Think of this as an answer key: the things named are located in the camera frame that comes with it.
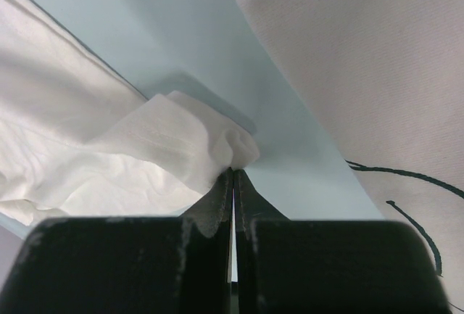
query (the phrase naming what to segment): folded cloth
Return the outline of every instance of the folded cloth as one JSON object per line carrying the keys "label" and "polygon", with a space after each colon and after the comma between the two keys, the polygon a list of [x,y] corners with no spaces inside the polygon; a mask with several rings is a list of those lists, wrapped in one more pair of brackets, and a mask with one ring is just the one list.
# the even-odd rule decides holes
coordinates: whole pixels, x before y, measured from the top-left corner
{"label": "folded cloth", "polygon": [[0,213],[166,215],[228,167],[252,137],[180,92],[147,101],[29,0],[0,0]]}
{"label": "folded cloth", "polygon": [[379,209],[423,236],[464,311],[464,0],[237,3]]}

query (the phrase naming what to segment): curved black line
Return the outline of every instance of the curved black line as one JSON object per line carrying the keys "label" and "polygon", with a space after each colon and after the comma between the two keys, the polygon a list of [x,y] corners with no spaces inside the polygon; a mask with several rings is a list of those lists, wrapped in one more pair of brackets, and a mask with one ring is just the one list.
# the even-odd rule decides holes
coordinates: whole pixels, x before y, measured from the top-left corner
{"label": "curved black line", "polygon": [[350,162],[349,160],[347,160],[347,163],[349,164],[349,167],[351,169],[356,170],[356,171],[378,171],[378,172],[383,172],[383,173],[397,174],[401,176],[409,176],[411,178],[418,178],[419,180],[423,180],[423,181],[432,183],[434,185],[440,186],[443,189],[446,189],[464,199],[463,190],[459,189],[458,187],[454,187],[453,185],[450,185],[449,183],[443,182],[436,178],[432,178],[431,176],[427,176],[421,173],[414,173],[412,171],[406,171],[406,170],[397,170],[397,169],[382,168],[382,167],[366,167],[365,165],[361,165],[355,162]]}
{"label": "curved black line", "polygon": [[415,222],[413,218],[411,218],[406,212],[404,212],[396,203],[392,200],[387,200],[385,203],[391,205],[397,212],[403,215],[411,224],[418,230],[418,232],[423,236],[423,238],[427,241],[427,244],[430,246],[432,253],[434,254],[435,259],[435,271],[438,276],[442,276],[442,256],[440,255],[440,251],[438,247],[436,247],[434,240],[427,234],[426,230],[423,227]]}
{"label": "curved black line", "polygon": [[457,310],[459,310],[460,312],[463,312],[464,313],[464,309],[461,309],[459,307],[456,307],[455,305],[453,305],[451,302],[448,302],[450,306],[452,306],[453,308],[456,308]]}

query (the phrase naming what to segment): white cloth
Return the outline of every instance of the white cloth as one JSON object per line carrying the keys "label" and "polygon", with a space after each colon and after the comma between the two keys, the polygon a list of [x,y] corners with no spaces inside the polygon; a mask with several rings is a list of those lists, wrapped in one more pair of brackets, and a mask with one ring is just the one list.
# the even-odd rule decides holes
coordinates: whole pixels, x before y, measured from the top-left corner
{"label": "white cloth", "polygon": [[434,241],[464,310],[464,0],[237,3],[379,209]]}
{"label": "white cloth", "polygon": [[0,212],[164,215],[195,203],[252,137],[185,94],[150,101],[29,0],[0,0]]}

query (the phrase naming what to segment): light blue surface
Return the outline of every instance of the light blue surface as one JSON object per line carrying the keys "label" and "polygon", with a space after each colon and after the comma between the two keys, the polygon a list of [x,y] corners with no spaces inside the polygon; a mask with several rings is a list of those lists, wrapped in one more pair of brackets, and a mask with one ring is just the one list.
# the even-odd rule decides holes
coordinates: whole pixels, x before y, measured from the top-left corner
{"label": "light blue surface", "polygon": [[234,0],[34,1],[147,97],[185,91],[253,133],[247,172],[285,215],[381,218]]}

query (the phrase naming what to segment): beige cloth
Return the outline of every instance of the beige cloth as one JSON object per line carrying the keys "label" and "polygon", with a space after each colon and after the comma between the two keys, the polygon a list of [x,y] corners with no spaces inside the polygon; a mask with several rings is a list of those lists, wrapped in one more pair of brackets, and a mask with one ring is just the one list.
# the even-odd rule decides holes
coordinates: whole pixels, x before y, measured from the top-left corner
{"label": "beige cloth", "polygon": [[237,2],[380,210],[433,240],[464,308],[464,0]]}

